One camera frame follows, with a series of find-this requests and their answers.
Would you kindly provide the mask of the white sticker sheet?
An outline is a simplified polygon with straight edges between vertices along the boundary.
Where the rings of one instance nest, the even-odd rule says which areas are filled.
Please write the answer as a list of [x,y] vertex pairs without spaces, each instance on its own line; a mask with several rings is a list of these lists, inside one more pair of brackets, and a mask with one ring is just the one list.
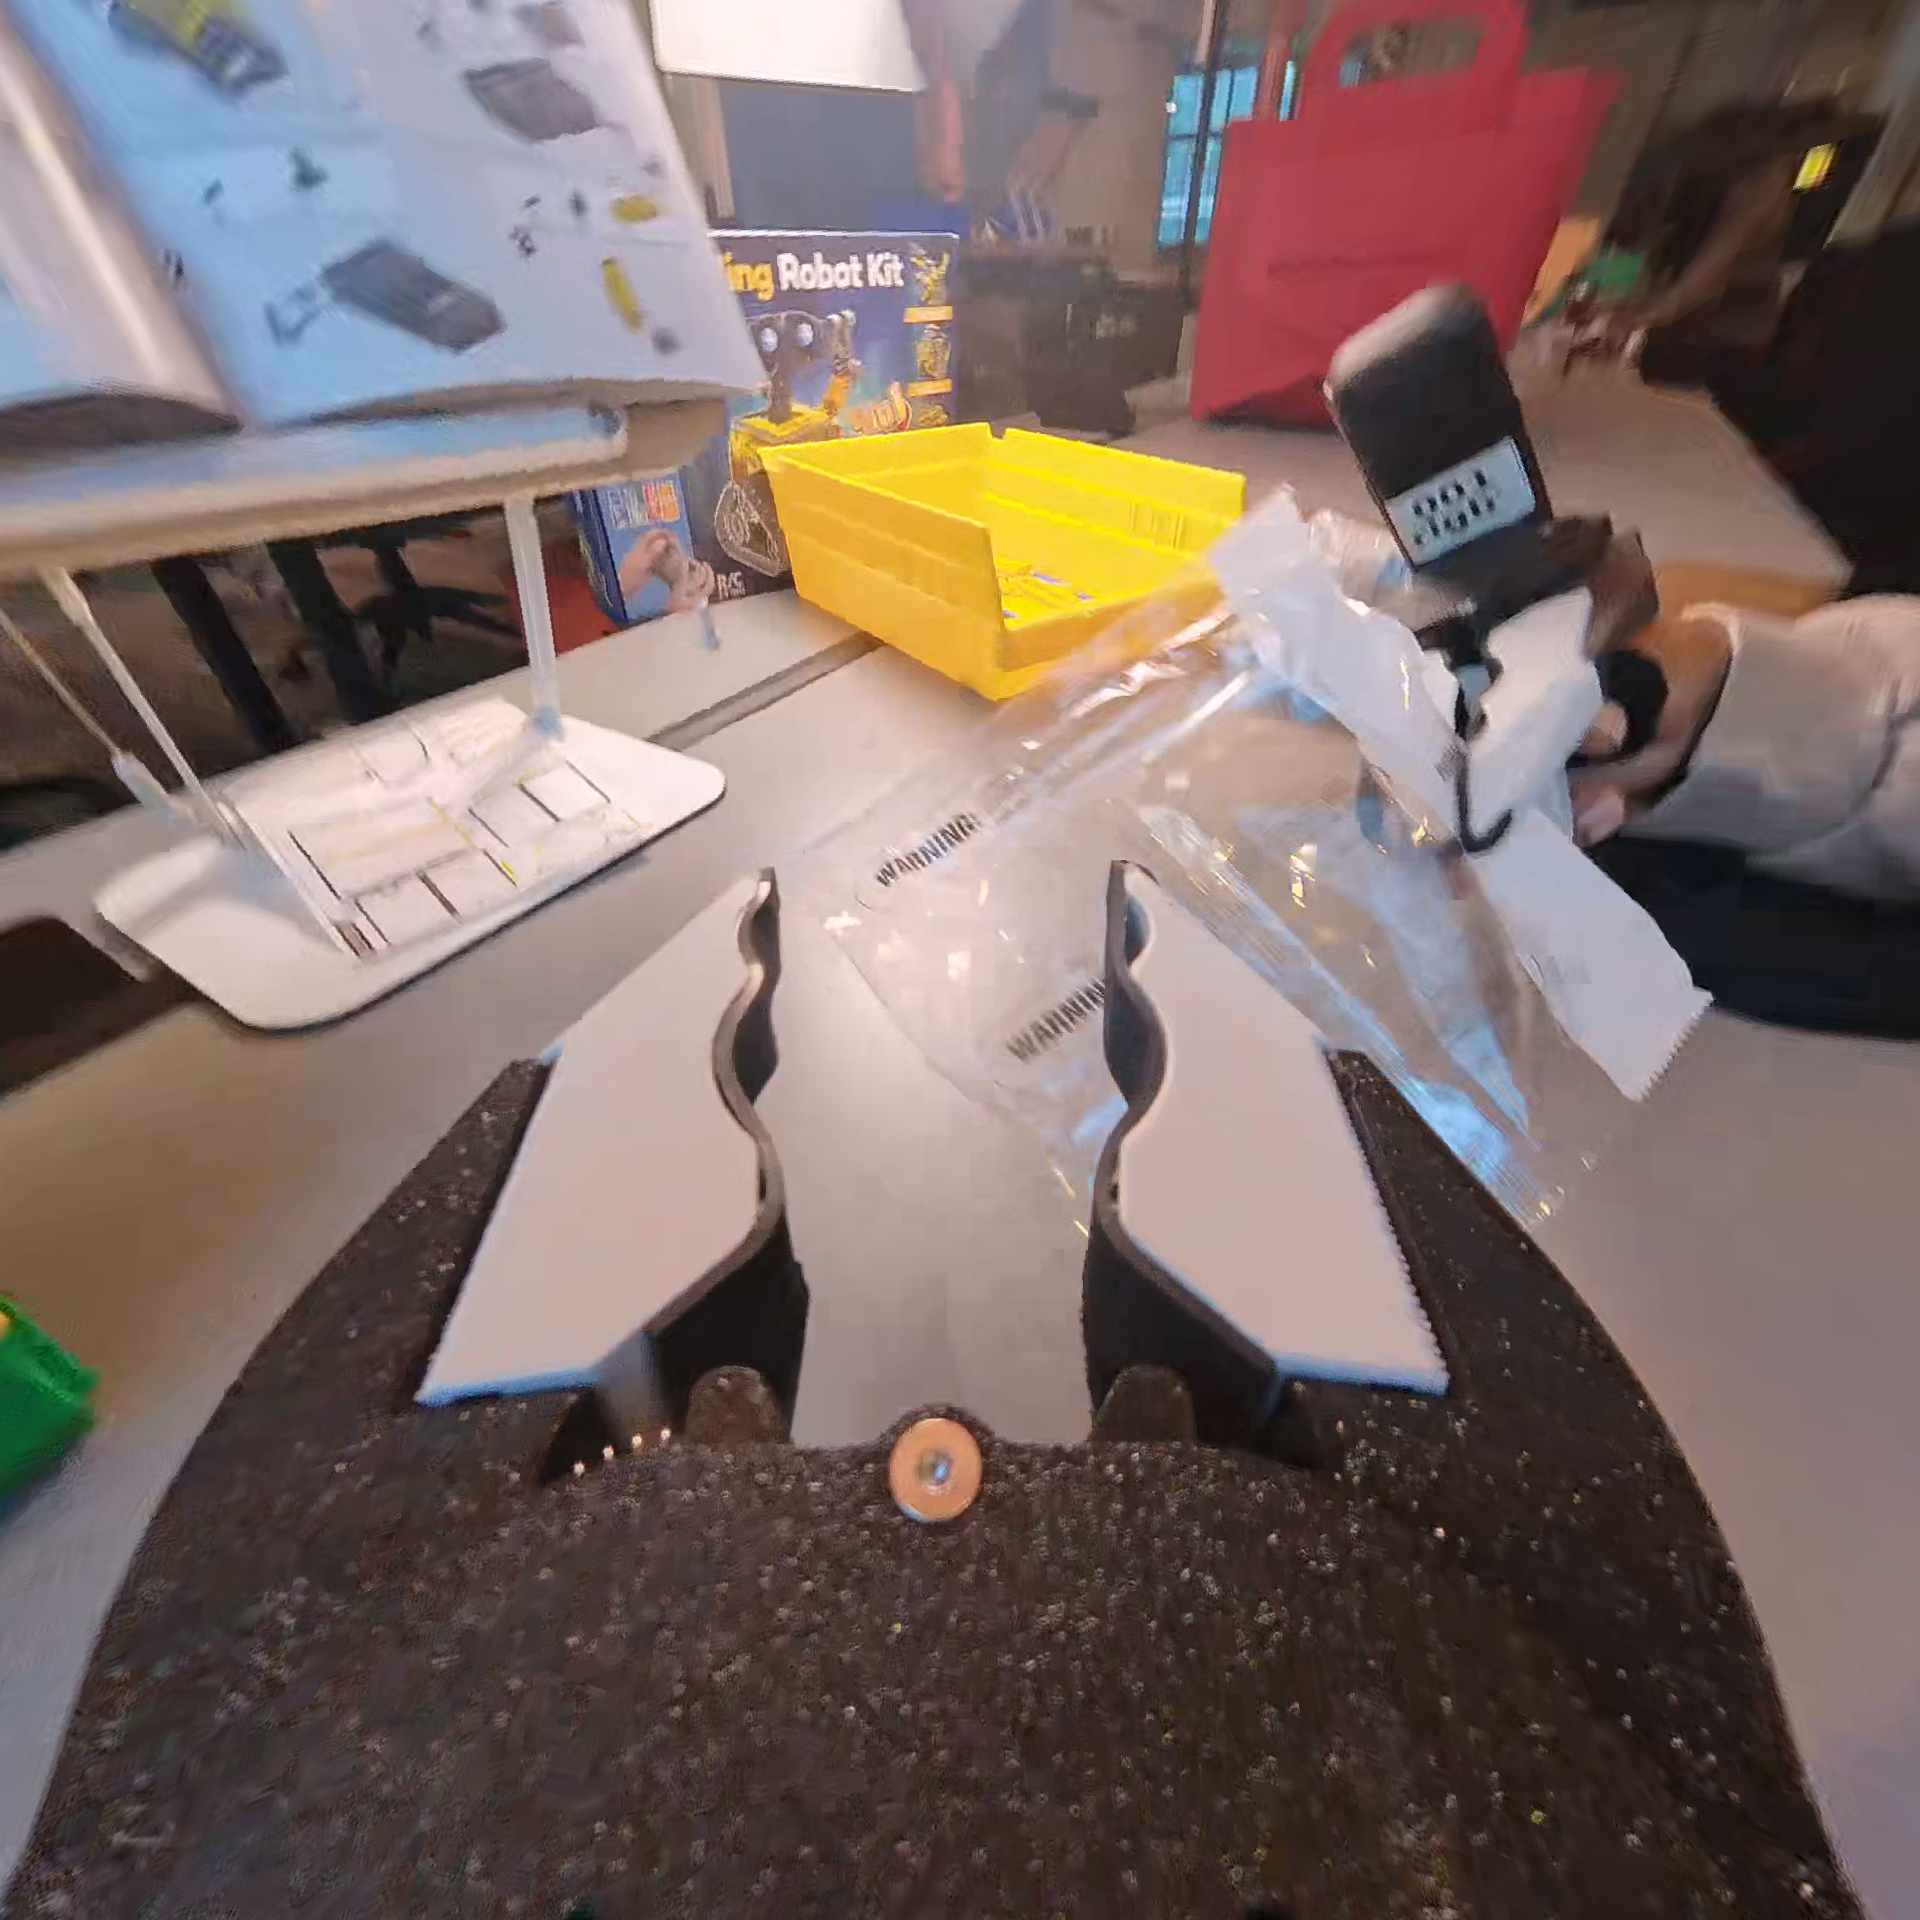
[[255,766],[100,919],[233,1022],[335,1024],[708,814],[708,759],[473,695]]

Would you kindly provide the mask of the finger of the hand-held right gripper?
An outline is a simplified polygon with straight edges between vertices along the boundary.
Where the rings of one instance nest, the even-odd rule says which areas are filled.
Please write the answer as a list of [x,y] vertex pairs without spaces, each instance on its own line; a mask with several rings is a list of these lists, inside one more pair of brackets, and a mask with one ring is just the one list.
[[1459,707],[1453,823],[1459,845],[1489,853],[1533,815],[1572,830],[1571,763],[1603,711],[1590,652],[1593,587],[1514,614],[1487,640],[1484,687]]

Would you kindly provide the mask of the blue robot kit box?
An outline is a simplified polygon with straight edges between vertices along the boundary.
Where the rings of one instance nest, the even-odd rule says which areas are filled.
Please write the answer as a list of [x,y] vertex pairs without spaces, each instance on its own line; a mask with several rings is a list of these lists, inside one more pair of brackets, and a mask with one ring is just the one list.
[[678,469],[570,497],[613,627],[791,587],[768,462],[954,421],[958,249],[949,231],[720,231],[758,385]]

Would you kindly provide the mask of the yellow plastic bin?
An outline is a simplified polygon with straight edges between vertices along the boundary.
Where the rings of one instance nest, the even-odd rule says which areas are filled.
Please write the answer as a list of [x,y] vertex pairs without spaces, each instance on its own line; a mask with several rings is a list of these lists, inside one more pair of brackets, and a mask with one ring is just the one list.
[[[1206,610],[1209,553],[1248,506],[1232,469],[989,424],[800,443],[768,469],[798,595],[991,701],[1138,608]],[[1009,627],[1001,564],[1070,579],[1093,605]]]

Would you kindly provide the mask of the red tote bag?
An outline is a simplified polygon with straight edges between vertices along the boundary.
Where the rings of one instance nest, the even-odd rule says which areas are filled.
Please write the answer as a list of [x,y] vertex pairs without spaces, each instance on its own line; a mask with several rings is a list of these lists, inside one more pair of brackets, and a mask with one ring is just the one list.
[[[1476,25],[1471,61],[1342,84],[1367,34]],[[1329,424],[1342,341],[1434,284],[1464,284],[1513,348],[1620,75],[1524,68],[1524,3],[1356,2],[1314,35],[1298,108],[1221,135],[1194,328],[1192,419]]]

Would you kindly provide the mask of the person's right forearm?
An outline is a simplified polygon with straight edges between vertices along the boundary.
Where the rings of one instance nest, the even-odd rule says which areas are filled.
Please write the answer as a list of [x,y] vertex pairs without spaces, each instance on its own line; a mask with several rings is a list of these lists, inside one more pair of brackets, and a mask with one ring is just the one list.
[[1626,828],[1860,899],[1918,899],[1918,600],[1795,617],[1705,602],[1729,669],[1664,797]]

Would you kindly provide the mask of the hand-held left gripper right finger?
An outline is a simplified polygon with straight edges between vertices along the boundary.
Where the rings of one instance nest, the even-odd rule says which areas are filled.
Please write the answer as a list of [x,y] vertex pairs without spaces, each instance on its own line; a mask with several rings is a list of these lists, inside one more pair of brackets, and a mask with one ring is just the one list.
[[1202,1442],[1294,1387],[1448,1393],[1448,1358],[1332,1045],[1138,861],[1110,868],[1100,1052],[1118,1111],[1082,1262],[1094,1414],[1165,1387]]

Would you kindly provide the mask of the instruction manual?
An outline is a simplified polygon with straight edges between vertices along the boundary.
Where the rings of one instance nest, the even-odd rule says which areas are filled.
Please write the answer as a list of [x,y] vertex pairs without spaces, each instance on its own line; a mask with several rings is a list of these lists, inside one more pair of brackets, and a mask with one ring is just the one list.
[[6,2],[5,457],[738,395],[632,3]]

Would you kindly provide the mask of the open white cardboard box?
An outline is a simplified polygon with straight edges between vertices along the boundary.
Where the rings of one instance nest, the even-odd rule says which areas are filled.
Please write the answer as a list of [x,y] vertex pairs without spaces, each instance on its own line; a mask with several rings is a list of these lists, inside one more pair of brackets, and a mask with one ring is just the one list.
[[665,73],[917,94],[924,69],[900,2],[649,2]]

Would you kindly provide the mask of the person's right hand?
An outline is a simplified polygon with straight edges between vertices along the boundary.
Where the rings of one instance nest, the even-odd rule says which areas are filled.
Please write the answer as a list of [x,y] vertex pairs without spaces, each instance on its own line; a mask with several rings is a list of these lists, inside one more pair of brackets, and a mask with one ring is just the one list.
[[1732,667],[1732,640],[1717,617],[1673,616],[1609,646],[1598,659],[1632,654],[1658,667],[1667,685],[1658,724],[1637,752],[1626,752],[1629,715],[1606,701],[1568,776],[1572,833],[1596,847],[1668,797],[1686,776],[1717,713]]

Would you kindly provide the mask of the black office chair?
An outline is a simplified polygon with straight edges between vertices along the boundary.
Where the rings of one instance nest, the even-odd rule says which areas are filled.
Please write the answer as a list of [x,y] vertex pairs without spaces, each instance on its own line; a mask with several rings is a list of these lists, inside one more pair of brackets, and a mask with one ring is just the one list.
[[1847,594],[1918,585],[1918,223],[1832,241],[1812,215],[1856,179],[1874,116],[1831,102],[1717,108],[1644,154],[1647,381],[1705,390],[1851,564]]

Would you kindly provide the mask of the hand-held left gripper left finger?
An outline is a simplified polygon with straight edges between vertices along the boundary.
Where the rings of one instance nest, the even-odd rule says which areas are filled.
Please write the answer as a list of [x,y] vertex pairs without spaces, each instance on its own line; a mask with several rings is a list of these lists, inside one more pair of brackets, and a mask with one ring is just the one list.
[[792,1429],[806,1279],[758,1114],[781,977],[781,879],[760,869],[546,1050],[421,1406],[581,1389],[623,1444],[685,1427],[730,1370]]

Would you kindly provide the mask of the grey desk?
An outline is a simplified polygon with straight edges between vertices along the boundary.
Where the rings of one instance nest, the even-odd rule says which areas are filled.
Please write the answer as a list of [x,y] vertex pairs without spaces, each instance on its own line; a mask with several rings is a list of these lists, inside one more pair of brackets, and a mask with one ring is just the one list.
[[[803,853],[989,707],[768,594],[570,652],[578,715],[727,774],[714,809],[344,1022],[179,1002],[5,1100],[5,1292],[100,1373],[79,1455],[5,1511],[5,1880],[109,1604],[217,1406],[300,1290],[509,1063],[733,879],[777,865],[764,1111],[812,1290],[798,1436],[927,1402],[1087,1424],[1078,1206],[1021,1126],[907,1042]],[[1917,1915],[1917,1047],[1712,1013],[1543,1244],[1681,1440],[1729,1538],[1836,1850]]]

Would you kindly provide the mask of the green plastic bin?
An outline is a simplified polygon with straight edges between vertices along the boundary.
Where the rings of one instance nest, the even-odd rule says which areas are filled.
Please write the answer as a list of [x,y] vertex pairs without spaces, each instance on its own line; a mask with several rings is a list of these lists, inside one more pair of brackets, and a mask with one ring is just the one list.
[[60,1467],[96,1421],[100,1373],[2,1297],[2,1497]]

